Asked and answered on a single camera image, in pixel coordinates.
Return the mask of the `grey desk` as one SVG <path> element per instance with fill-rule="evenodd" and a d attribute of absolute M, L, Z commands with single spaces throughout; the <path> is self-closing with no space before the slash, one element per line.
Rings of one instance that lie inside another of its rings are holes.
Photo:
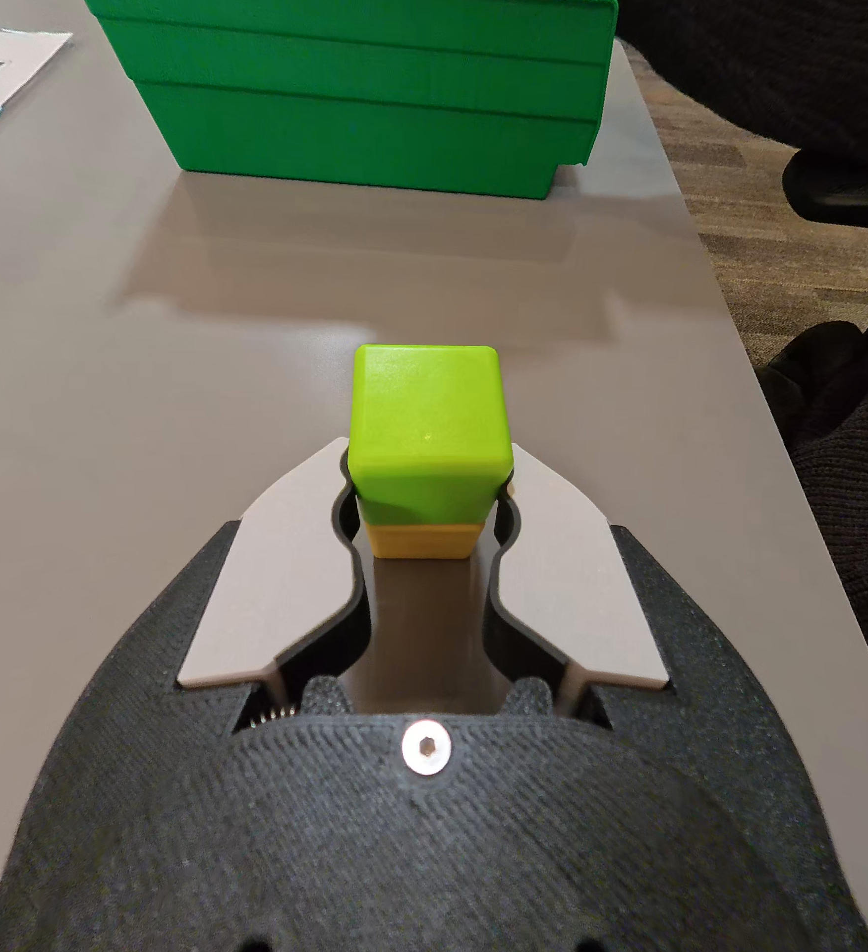
<path fill-rule="evenodd" d="M 347 432 L 356 348 L 487 344 L 513 439 L 740 651 L 868 922 L 868 649 L 637 80 L 545 202 L 182 173 L 83 2 L 0 117 L 0 874 L 85 685 Z"/>

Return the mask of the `green plastic bin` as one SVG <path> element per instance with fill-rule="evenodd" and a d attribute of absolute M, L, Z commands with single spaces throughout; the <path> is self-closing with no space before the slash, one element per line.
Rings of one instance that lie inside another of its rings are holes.
<path fill-rule="evenodd" d="M 587 163 L 612 1 L 93 1 L 178 166 L 544 199 Z"/>

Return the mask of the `person's black sweater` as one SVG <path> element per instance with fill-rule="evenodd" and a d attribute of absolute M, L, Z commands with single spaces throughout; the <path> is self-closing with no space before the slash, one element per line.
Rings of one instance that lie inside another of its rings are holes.
<path fill-rule="evenodd" d="M 868 644 L 868 328 L 818 324 L 753 371 Z"/>

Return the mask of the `lime green cube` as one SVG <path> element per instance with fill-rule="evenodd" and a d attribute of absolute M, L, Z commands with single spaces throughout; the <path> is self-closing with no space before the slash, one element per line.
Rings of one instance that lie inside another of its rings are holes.
<path fill-rule="evenodd" d="M 366 344 L 347 467 L 372 527 L 483 524 L 514 468 L 498 352 Z"/>

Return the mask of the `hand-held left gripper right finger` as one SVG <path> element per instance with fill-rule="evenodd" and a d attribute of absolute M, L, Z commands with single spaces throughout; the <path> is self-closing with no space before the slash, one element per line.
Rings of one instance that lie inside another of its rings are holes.
<path fill-rule="evenodd" d="M 510 682 L 543 681 L 566 716 L 592 685 L 664 690 L 671 676 L 613 526 L 565 477 L 512 453 L 483 615 L 490 663 Z"/>

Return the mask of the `yellow cube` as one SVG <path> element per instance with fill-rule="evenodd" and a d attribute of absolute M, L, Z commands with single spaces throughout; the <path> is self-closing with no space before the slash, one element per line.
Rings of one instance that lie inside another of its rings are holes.
<path fill-rule="evenodd" d="M 374 526 L 365 524 L 375 558 L 384 560 L 465 560 L 484 529 L 474 524 Z"/>

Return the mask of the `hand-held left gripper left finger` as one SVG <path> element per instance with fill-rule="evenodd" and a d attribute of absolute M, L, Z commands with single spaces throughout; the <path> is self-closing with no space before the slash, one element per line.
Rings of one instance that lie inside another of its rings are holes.
<path fill-rule="evenodd" d="M 312 678 L 340 676 L 364 654 L 371 617 L 347 451 L 347 438 L 334 439 L 244 512 L 180 687 L 263 684 L 288 706 Z"/>

